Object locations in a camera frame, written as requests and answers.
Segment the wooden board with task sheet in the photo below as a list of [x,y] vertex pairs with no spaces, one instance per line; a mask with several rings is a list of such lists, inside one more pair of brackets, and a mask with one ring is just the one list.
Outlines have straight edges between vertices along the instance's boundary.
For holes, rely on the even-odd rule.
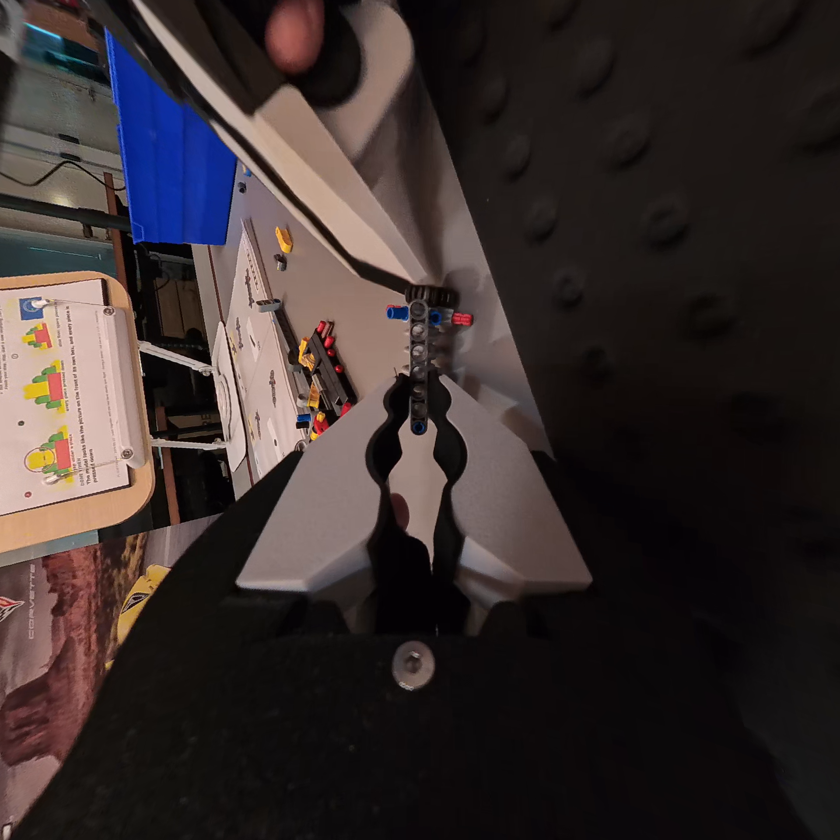
[[154,468],[128,292],[95,271],[4,277],[2,554],[118,526]]

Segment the lego instruction booklet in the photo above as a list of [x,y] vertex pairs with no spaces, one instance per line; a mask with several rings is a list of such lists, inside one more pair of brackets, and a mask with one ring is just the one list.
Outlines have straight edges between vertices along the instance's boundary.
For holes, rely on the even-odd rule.
[[280,310],[265,309],[275,302],[254,226],[244,218],[225,326],[258,478],[295,450],[305,448],[299,428],[299,394],[278,324]]

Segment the lego set box yellow car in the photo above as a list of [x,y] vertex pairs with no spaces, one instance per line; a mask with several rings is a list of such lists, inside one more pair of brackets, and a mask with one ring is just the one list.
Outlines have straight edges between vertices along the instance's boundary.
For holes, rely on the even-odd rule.
[[135,613],[216,519],[27,551],[2,567],[2,838],[66,759]]

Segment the person's right hand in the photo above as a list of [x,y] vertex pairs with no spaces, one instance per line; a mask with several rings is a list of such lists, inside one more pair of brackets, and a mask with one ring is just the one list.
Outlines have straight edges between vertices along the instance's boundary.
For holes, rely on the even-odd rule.
[[279,1],[266,22],[266,54],[285,75],[303,74],[319,57],[324,26],[323,1]]

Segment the black metal post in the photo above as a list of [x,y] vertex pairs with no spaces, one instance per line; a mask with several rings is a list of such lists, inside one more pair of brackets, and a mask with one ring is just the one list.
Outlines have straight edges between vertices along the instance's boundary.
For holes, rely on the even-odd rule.
[[1,193],[1,208],[19,213],[53,217],[77,222],[96,228],[115,229],[130,233],[132,225],[126,216],[111,214],[93,208],[45,203],[35,199]]

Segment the dark grey lego beam assembly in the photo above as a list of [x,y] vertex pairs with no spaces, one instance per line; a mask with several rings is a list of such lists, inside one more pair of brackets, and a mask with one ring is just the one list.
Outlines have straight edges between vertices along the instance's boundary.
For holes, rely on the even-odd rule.
[[408,420],[413,435],[423,436],[429,426],[429,377],[438,357],[446,350],[439,348],[456,329],[472,326],[470,313],[458,310],[459,293],[448,287],[414,287],[406,294],[405,303],[388,304],[385,317],[401,323],[407,339],[407,363],[404,372],[411,382]]

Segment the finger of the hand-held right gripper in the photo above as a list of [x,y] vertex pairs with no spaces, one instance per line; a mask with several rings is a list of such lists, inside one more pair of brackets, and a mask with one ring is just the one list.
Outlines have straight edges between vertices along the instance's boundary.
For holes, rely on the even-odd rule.
[[[204,3],[106,2],[105,26],[163,89],[191,105],[292,216],[356,276],[397,292],[421,284],[427,269],[400,161],[397,119],[403,96],[393,133],[366,160],[364,171],[262,171],[212,125],[207,103],[196,90],[197,81],[207,80],[205,70],[212,68],[216,55],[201,13]],[[222,3],[228,11],[234,9],[234,2]],[[278,3],[238,2],[246,10],[245,31],[256,36],[259,46]]]

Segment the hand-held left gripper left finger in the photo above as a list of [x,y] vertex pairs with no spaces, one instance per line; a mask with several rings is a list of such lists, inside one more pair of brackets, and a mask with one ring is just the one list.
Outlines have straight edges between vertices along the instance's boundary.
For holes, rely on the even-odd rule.
[[301,454],[236,585],[335,604],[352,632],[376,622],[370,543],[393,514],[403,381],[384,381]]

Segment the blue plastic bin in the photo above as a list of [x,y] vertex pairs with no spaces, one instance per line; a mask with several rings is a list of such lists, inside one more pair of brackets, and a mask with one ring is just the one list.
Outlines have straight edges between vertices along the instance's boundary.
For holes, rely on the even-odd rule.
[[189,104],[173,99],[109,30],[106,47],[133,240],[225,245],[235,155]]

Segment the lego chassis assembly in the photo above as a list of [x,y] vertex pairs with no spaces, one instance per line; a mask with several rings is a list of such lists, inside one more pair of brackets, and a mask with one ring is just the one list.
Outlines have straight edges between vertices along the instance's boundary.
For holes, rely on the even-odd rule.
[[295,427],[303,450],[334,425],[358,402],[358,396],[338,354],[334,323],[321,320],[310,336],[294,333],[284,304],[276,298],[256,302],[257,311],[268,315],[280,348],[293,408]]

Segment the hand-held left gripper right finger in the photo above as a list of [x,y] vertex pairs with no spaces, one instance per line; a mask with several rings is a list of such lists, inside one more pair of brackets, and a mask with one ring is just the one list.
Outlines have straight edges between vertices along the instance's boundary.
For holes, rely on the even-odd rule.
[[471,611],[584,592],[590,573],[529,447],[445,375],[429,378],[434,462],[434,614],[464,632]]

